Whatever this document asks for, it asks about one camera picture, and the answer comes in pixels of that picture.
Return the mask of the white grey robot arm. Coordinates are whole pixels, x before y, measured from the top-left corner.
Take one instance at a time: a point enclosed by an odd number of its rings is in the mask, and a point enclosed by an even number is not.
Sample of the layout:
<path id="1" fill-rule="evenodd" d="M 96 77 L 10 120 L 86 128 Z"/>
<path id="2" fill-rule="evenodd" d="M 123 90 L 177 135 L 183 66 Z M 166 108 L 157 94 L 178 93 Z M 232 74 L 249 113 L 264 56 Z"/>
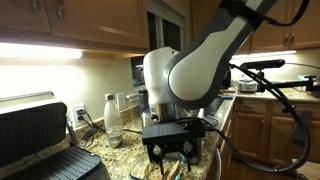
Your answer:
<path id="1" fill-rule="evenodd" d="M 155 123 L 142 130 L 151 162 L 161 165 L 168 153 L 191 160 L 200 155 L 205 136 L 199 119 L 183 120 L 178 109 L 209 106 L 219 94 L 232 56 L 241 48 L 276 0 L 222 0 L 206 29 L 178 52 L 162 47 L 144 57 L 148 103 Z"/>

